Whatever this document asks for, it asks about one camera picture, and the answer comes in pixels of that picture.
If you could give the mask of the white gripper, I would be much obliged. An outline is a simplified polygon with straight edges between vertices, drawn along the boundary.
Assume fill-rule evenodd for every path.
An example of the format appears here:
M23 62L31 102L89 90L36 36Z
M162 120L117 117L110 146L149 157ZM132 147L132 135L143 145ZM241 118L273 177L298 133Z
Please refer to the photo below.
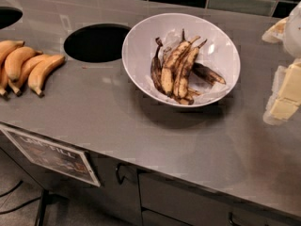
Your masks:
M301 2L291 11L288 18L283 18L268 30L261 39L276 43L283 40L287 53L294 58L301 57ZM272 95L270 96L263 121L270 125L286 122L301 105L301 63L289 67L279 66L275 72Z

